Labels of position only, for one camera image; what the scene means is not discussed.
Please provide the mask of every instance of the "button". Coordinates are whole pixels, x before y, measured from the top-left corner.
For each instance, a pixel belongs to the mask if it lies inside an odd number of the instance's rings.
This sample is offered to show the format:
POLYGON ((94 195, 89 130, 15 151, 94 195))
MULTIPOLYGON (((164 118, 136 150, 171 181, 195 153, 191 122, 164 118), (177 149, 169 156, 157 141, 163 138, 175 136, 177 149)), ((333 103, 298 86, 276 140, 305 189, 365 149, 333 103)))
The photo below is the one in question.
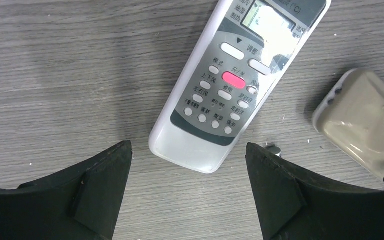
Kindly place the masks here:
POLYGON ((207 120, 207 117, 204 114, 201 114, 201 115, 198 116, 198 120, 201 123, 205 123, 205 121, 207 120))
POLYGON ((218 129, 220 124, 218 121, 212 121, 211 126, 213 129, 218 129))
POLYGON ((227 42, 223 42, 220 46, 221 50, 230 56, 234 57, 237 60, 242 60, 245 57, 245 54, 241 52, 239 49, 236 47, 230 45, 227 42))
POLYGON ((248 102, 246 102, 244 100, 237 101, 237 104, 239 105, 239 107, 241 107, 243 109, 247 109, 248 108, 248 102))
POLYGON ((212 74, 219 74, 219 69, 216 67, 216 66, 209 66, 208 70, 212 73, 212 74))
POLYGON ((188 117, 191 116, 192 115, 192 109, 190 107, 185 108, 184 114, 188 117))
POLYGON ((272 70, 270 70, 270 67, 262 64, 261 62, 255 60, 255 59, 249 60, 248 65, 263 75, 267 76, 267 75, 272 73, 272 70))
POLYGON ((198 95, 198 94, 194 94, 192 96, 192 99, 195 101, 195 102, 198 102, 198 103, 202 103, 204 101, 203 97, 198 95))
POLYGON ((209 90, 211 88, 211 84, 207 81, 201 81, 199 85, 206 90, 209 90))
POLYGON ((236 76, 233 73, 228 72, 228 71, 223 73, 223 75, 221 75, 221 78, 226 83, 228 83, 228 84, 230 84, 233 87, 238 88, 238 89, 243 89, 245 87, 245 85, 247 85, 242 78, 240 78, 240 77, 238 77, 238 76, 236 76))
POLYGON ((238 114, 236 114, 236 113, 234 113, 234 112, 232 112, 232 113, 230 114, 230 118, 232 118, 232 119, 235 120, 235 121, 239 121, 239 120, 241 120, 241 116, 239 116, 238 114))
POLYGON ((230 95, 228 92, 226 91, 223 91, 223 90, 218 90, 218 95, 226 100, 231 100, 232 99, 232 95, 230 95))
POLYGON ((255 87, 253 87, 253 86, 248 86, 248 87, 246 88, 246 90, 247 90, 248 93, 250 93, 250 94, 256 94, 256 93, 258 93, 257 88, 255 88, 255 87))
POLYGON ((227 126, 227 127, 224 128, 224 132, 226 134, 231 134, 232 133, 232 128, 230 126, 227 126))

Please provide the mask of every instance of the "gray wooden surface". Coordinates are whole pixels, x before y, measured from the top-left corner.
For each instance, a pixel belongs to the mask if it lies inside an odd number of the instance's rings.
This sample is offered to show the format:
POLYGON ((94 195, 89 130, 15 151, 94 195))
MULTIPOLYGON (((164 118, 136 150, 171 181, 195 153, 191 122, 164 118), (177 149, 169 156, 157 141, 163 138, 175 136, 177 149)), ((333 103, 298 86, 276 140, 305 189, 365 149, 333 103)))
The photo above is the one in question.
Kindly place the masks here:
POLYGON ((148 135, 216 0, 0 0, 0 188, 16 188, 122 140, 134 160, 115 240, 262 239, 248 142, 330 178, 382 189, 310 124, 340 76, 384 80, 384 0, 334 0, 221 168, 159 159, 148 135))

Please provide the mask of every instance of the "beige object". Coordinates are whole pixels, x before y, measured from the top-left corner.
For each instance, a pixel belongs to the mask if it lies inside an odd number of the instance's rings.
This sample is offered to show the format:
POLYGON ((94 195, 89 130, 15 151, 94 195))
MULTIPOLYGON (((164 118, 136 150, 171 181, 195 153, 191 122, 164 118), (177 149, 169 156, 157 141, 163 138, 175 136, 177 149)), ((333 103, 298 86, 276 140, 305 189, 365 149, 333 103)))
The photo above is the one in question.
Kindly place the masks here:
POLYGON ((383 179, 384 83, 374 72, 347 72, 314 112, 313 125, 352 159, 383 179))

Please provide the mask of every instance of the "red button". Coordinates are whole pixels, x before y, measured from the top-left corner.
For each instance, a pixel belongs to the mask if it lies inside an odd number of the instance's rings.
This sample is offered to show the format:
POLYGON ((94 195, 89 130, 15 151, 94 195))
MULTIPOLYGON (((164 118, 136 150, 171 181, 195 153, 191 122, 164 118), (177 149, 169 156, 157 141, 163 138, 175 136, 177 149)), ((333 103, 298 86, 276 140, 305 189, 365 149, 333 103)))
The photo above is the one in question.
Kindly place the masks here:
POLYGON ((233 87, 237 88, 237 89, 243 89, 245 88, 245 85, 247 85, 245 83, 245 81, 234 75, 233 73, 231 72, 228 72, 226 71, 225 73, 223 73, 223 75, 221 76, 221 78, 228 84, 232 85, 233 87))

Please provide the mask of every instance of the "remote control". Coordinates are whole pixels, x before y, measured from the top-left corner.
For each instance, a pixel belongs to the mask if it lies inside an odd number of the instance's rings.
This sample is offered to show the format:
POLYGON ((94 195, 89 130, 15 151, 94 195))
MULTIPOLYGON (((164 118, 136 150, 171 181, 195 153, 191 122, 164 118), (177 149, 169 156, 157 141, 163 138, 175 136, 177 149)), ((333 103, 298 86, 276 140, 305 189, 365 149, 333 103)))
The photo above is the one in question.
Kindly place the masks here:
POLYGON ((152 153, 217 171, 330 5, 220 0, 150 133, 152 153))

